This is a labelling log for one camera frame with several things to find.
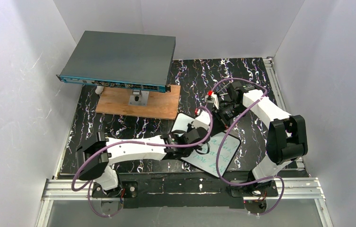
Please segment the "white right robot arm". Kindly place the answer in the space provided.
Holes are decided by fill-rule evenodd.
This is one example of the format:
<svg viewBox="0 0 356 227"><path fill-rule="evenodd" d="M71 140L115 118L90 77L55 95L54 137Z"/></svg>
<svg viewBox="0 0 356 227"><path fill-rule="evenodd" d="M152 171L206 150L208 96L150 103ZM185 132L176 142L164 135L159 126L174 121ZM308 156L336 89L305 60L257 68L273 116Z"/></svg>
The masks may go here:
<svg viewBox="0 0 356 227"><path fill-rule="evenodd" d="M249 173L247 182L229 182L220 172L218 177L230 186L257 188L262 183L272 181L284 167L308 152L305 119L291 115L279 108L267 97L267 89L250 82L241 84L242 79L228 79L229 101L221 100L221 95L213 89L208 92L208 101L213 101L213 123L220 124L226 134L249 111L253 112L267 127L266 156Z"/></svg>

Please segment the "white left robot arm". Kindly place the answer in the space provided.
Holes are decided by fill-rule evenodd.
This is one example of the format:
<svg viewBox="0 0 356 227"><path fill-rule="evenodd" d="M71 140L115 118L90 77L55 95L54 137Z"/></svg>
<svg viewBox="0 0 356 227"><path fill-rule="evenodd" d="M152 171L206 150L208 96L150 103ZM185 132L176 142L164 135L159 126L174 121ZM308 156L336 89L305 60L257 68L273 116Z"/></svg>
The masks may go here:
<svg viewBox="0 0 356 227"><path fill-rule="evenodd" d="M99 132L77 148L79 169L73 180L94 180L104 191L110 191L120 186L113 164L139 159L181 159L209 140L210 133L204 128L189 132L174 130L151 138L131 140L109 138Z"/></svg>

